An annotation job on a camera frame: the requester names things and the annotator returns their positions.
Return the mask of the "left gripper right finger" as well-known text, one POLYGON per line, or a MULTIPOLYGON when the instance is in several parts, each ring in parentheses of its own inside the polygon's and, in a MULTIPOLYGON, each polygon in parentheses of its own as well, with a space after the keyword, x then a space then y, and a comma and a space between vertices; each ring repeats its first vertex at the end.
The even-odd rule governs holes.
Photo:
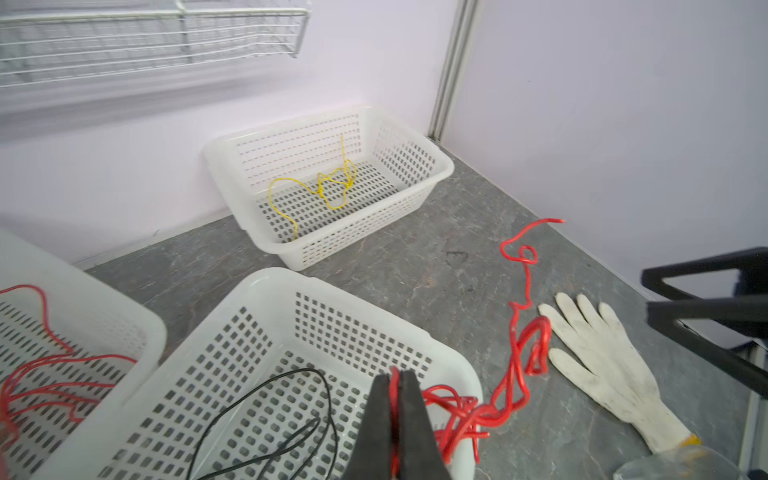
POLYGON ((397 374, 397 465, 398 479, 451 479, 413 371, 397 374))

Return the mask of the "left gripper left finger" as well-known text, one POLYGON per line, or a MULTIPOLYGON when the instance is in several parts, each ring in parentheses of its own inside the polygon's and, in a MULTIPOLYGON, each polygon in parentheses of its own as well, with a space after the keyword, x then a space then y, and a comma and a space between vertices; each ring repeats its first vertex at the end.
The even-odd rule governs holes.
POLYGON ((374 378, 352 454, 342 480, 388 480, 392 469, 390 376, 374 378))

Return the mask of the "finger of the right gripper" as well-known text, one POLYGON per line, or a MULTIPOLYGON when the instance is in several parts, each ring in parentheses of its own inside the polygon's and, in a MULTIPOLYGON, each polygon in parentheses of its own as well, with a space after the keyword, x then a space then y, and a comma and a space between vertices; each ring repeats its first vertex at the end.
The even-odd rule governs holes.
POLYGON ((696 299, 693 294, 674 287, 667 279, 697 276, 726 270, 736 270, 738 278, 733 295, 754 296, 767 294, 767 248, 756 247, 713 257, 682 263, 663 265, 643 270, 641 285, 669 300, 696 299))
POLYGON ((767 372, 730 350, 690 332, 683 319, 726 320, 755 324, 759 333, 767 333, 767 296, 737 296, 719 299, 686 299, 649 302, 648 324, 659 333, 685 347, 736 379, 761 397, 767 397, 767 372))

